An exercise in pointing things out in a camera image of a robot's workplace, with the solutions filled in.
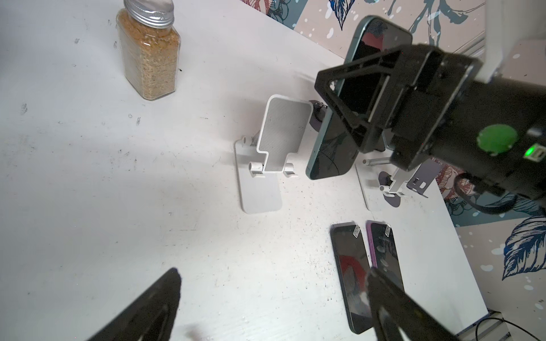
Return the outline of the green-edged phone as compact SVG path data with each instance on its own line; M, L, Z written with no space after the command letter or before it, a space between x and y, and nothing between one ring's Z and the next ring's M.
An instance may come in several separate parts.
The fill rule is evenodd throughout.
M367 16L358 24L344 62L351 63L411 42L409 31L379 16ZM379 75L339 80L334 92L349 109L362 114L368 109L379 80ZM342 176L351 170L358 154L359 147L345 126L344 116L328 108L306 175L311 180Z

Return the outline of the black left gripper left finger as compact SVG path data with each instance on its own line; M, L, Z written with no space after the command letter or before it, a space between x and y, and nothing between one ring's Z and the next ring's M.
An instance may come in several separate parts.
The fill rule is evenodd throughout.
M169 340L181 297L181 276L171 268L91 340Z

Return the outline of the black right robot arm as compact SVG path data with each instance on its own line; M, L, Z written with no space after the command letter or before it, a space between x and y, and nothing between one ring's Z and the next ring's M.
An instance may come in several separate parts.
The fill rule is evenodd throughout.
M390 130L399 169L439 159L478 193L544 206L545 88L479 82L480 68L476 58L402 45L320 71L315 89L361 153Z

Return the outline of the purple phone with sticker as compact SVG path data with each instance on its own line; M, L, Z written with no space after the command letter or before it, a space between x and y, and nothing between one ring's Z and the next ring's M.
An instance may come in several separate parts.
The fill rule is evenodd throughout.
M367 221L366 232L372 266L404 291L394 231L386 223Z

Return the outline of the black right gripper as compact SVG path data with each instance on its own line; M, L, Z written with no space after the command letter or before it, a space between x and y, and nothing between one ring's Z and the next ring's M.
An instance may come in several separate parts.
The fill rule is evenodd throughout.
M365 46L351 62L319 71L314 88L359 152L372 152L391 130L392 162L408 171L430 157L436 130L481 67L429 45Z

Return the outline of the black phone with sticker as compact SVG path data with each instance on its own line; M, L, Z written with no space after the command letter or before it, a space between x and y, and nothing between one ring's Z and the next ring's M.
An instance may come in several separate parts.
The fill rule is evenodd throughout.
M350 330L360 335L373 327L366 277L371 270L363 233L355 223L334 224L331 243Z

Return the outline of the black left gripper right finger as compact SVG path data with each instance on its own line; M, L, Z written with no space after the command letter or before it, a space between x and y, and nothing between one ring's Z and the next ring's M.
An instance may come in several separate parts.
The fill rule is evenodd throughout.
M379 340L458 339L376 268L368 272L366 288Z

